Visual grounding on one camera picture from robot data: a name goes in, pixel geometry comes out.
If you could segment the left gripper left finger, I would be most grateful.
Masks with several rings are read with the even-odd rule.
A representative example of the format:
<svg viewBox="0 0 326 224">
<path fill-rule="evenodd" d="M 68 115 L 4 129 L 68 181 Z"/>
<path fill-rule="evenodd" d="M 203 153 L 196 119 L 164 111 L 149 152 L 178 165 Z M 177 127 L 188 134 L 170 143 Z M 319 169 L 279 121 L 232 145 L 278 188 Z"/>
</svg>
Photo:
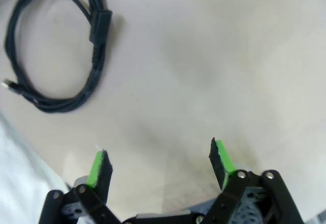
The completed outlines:
<svg viewBox="0 0 326 224">
<path fill-rule="evenodd" d="M 98 151 L 85 182 L 61 190 L 48 192 L 39 223 L 77 223 L 87 217 L 92 223 L 120 223 L 106 206 L 113 167 L 106 150 Z"/>
</svg>

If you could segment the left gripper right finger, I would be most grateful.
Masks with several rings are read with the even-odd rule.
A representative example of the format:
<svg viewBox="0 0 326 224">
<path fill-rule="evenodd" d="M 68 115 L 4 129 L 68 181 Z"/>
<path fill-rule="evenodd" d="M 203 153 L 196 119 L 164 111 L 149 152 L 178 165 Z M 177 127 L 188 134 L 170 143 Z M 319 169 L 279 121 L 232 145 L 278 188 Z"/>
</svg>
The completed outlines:
<svg viewBox="0 0 326 224">
<path fill-rule="evenodd" d="M 256 175 L 237 169 L 222 141 L 211 141 L 209 159 L 219 183 L 218 195 L 202 223 L 299 224 L 303 219 L 280 173 Z"/>
</svg>

